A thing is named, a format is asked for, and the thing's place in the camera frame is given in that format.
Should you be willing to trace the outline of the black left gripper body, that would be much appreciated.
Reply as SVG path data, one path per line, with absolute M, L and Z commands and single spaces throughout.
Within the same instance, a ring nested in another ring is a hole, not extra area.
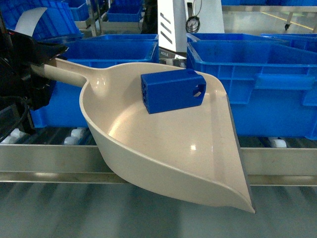
M 55 82 L 32 69 L 39 66 L 34 64 L 34 48 L 39 42 L 11 30 L 0 34 L 1 135 L 9 135 L 16 128 L 34 133 L 30 112 L 50 102 Z

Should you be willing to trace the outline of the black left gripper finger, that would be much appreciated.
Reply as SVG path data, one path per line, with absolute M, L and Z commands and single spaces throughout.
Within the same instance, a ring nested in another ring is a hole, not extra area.
M 34 64 L 42 65 L 65 53 L 68 46 L 53 43 L 37 43 L 34 48 Z

